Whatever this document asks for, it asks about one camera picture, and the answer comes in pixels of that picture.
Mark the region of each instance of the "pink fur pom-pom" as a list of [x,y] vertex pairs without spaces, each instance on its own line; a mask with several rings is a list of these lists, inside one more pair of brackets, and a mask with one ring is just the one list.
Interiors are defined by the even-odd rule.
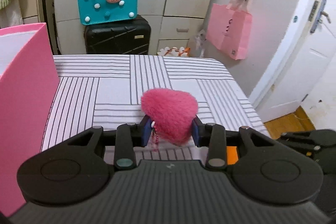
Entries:
[[152,89],[141,97],[142,110],[153,121],[157,135],[176,144],[186,143],[191,136],[192,120],[198,103],[190,93],[169,89]]

